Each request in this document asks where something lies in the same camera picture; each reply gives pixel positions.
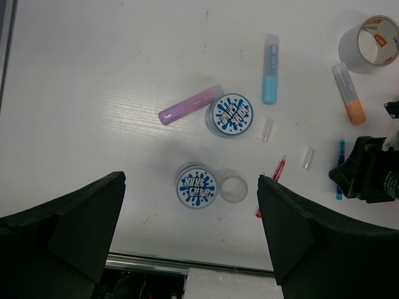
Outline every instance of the orange marker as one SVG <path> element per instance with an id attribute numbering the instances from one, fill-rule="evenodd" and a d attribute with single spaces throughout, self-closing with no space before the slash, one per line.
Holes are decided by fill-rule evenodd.
<path id="1" fill-rule="evenodd" d="M 333 66 L 332 72 L 334 73 L 342 98 L 347 106 L 350 121 L 355 126 L 364 123 L 366 121 L 366 115 L 364 114 L 362 104 L 357 96 L 346 64 L 341 62 Z"/>

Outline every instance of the clear plastic cap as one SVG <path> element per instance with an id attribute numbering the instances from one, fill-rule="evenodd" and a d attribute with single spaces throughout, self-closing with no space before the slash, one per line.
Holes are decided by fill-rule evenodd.
<path id="1" fill-rule="evenodd" d="M 348 104 L 352 101 L 358 100 L 355 86 L 353 85 L 352 78 L 344 62 L 332 67 L 332 72 L 337 81 L 339 90 L 341 91 L 342 98 Z"/>

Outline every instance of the light blue marker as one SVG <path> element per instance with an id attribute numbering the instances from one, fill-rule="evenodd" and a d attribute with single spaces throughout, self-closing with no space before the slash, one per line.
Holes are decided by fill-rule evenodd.
<path id="1" fill-rule="evenodd" d="M 269 34 L 264 49 L 263 93 L 262 102 L 267 105 L 277 101 L 279 68 L 279 36 Z"/>

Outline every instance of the black mechanical part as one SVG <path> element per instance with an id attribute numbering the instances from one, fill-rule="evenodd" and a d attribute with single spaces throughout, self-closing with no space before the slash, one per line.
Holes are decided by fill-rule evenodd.
<path id="1" fill-rule="evenodd" d="M 367 203 L 399 199 L 399 152 L 382 151 L 385 138 L 359 137 L 349 158 L 329 177 L 347 198 Z"/>

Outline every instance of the sticker label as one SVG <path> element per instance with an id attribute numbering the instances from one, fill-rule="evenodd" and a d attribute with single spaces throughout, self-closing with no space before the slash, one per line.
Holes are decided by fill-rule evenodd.
<path id="1" fill-rule="evenodd" d="M 251 126 L 252 118 L 252 106 L 241 95 L 225 95 L 213 108 L 214 123 L 225 134 L 236 135 L 244 132 Z"/>
<path id="2" fill-rule="evenodd" d="M 368 21 L 366 24 L 379 24 L 383 21 L 383 19 L 374 19 L 371 21 Z"/>
<path id="3" fill-rule="evenodd" d="M 380 35 L 380 34 L 374 34 L 374 38 L 376 40 L 376 42 L 378 42 L 378 44 L 380 45 L 381 48 L 384 47 L 384 45 L 386 45 L 388 42 Z"/>
<path id="4" fill-rule="evenodd" d="M 177 194 L 180 201 L 188 207 L 206 207 L 216 197 L 216 180 L 203 169 L 189 170 L 179 178 Z"/>

